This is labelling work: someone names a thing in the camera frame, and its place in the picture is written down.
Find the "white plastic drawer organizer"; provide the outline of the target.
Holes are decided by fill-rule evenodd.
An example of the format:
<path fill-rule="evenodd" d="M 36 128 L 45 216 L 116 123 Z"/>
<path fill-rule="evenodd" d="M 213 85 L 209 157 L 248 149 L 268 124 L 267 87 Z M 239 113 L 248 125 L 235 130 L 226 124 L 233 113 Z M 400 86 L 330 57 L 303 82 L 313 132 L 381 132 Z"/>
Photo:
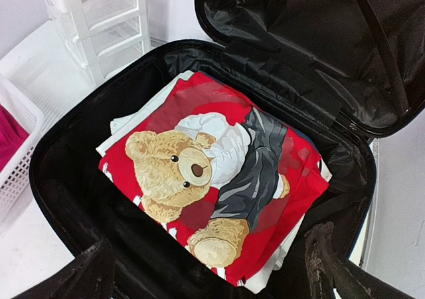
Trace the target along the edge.
<path fill-rule="evenodd" d="M 96 88 L 151 50 L 146 0 L 44 0 L 80 74 Z"/>

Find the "black ribbed hard-shell suitcase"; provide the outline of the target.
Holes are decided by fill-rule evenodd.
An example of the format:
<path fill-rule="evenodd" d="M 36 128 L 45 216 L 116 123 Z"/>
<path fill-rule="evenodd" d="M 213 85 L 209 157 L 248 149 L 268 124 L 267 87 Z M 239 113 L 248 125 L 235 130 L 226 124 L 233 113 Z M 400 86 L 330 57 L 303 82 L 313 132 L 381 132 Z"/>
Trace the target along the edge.
<path fill-rule="evenodd" d="M 312 298 L 305 234 L 349 259 L 369 144 L 424 109 L 424 0 L 195 0 L 210 42 L 162 45 L 42 138 L 30 180 L 112 298 Z M 307 135 L 311 146 L 294 129 Z"/>

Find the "magenta cloth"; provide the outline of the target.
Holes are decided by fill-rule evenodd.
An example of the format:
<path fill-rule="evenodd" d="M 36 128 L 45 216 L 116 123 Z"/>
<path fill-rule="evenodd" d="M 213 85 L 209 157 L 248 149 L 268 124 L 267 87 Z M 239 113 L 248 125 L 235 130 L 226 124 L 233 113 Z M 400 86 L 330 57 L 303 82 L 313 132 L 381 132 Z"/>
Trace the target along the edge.
<path fill-rule="evenodd" d="M 1 170 L 28 138 L 29 133 L 1 106 Z"/>

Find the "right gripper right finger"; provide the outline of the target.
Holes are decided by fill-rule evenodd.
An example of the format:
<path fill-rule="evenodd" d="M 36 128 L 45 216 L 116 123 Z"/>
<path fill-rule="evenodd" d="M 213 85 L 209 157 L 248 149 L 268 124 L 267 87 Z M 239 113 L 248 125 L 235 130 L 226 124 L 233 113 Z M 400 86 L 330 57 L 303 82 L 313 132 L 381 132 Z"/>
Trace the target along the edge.
<path fill-rule="evenodd" d="M 332 222 L 318 224 L 305 234 L 305 265 L 312 298 L 410 298 L 365 272 L 332 248 Z"/>

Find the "white perforated plastic basket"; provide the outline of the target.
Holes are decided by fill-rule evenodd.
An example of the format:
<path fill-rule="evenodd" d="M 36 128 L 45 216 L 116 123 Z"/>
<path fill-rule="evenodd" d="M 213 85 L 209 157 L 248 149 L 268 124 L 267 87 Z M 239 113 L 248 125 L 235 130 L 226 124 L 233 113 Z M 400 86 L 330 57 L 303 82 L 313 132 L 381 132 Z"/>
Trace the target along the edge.
<path fill-rule="evenodd" d="M 28 138 L 1 170 L 1 220 L 29 184 L 29 166 L 41 137 L 44 114 L 7 78 L 1 76 L 1 106 L 29 133 Z"/>

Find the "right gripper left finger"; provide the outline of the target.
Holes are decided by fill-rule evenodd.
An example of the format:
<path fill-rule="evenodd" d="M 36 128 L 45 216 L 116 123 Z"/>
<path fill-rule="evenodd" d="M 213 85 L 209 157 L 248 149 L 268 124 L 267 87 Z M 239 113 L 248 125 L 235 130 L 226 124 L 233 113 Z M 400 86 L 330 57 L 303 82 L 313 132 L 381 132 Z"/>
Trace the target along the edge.
<path fill-rule="evenodd" d="M 16 298 L 112 298 L 115 270 L 116 257 L 110 242 L 98 241 Z"/>

